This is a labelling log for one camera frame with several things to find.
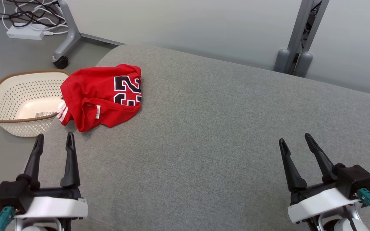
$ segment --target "white partition panel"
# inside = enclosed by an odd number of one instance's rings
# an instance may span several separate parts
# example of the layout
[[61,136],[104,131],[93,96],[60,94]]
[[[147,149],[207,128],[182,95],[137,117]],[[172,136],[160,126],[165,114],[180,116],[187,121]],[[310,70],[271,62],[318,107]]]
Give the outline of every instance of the white partition panel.
[[370,93],[370,0],[330,0],[306,78]]
[[268,70],[301,0],[66,0],[79,32]]

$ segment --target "barcode sticker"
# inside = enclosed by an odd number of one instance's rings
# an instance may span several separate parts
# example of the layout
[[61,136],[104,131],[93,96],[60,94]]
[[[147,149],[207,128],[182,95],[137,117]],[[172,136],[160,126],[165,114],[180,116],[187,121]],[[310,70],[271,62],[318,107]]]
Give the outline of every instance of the barcode sticker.
[[101,105],[97,105],[97,115],[95,115],[95,119],[100,118],[100,111],[101,111]]
[[44,111],[44,112],[37,112],[35,113],[35,118],[36,117],[43,117],[43,116],[49,116],[56,113],[56,111]]

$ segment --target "gray floor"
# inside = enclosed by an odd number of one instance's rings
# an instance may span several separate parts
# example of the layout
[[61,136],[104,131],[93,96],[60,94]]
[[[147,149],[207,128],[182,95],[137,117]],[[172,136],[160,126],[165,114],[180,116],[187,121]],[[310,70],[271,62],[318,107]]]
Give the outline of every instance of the gray floor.
[[[0,79],[16,72],[54,69],[50,57],[64,38],[65,35],[46,36],[42,41],[9,38],[0,21]],[[114,47],[83,39],[66,54],[70,60],[66,70],[72,73],[84,67],[95,66]],[[35,138],[13,136],[0,127],[0,183],[3,180],[15,180],[34,141]]]

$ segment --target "power strip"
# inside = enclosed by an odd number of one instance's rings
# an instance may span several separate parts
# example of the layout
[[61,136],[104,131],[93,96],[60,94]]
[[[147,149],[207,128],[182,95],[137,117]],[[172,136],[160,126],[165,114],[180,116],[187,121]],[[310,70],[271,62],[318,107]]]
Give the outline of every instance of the power strip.
[[[16,22],[15,25],[21,26],[21,25],[25,25],[25,23]],[[40,30],[47,29],[47,26],[41,25],[41,24],[33,24],[32,26]],[[11,28],[9,28],[6,34],[8,35],[8,37],[14,38],[14,39],[17,38],[17,39],[42,40],[42,38],[44,38],[44,31],[34,30],[31,27],[31,24],[24,26],[24,27],[20,27],[20,28],[11,26]]]

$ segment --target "white plastic basket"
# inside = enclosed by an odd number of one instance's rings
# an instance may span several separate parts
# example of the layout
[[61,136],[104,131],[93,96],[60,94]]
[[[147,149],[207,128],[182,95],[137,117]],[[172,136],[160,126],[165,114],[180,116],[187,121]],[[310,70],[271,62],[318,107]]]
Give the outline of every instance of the white plastic basket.
[[15,136],[44,133],[62,101],[64,70],[12,74],[0,80],[0,126]]

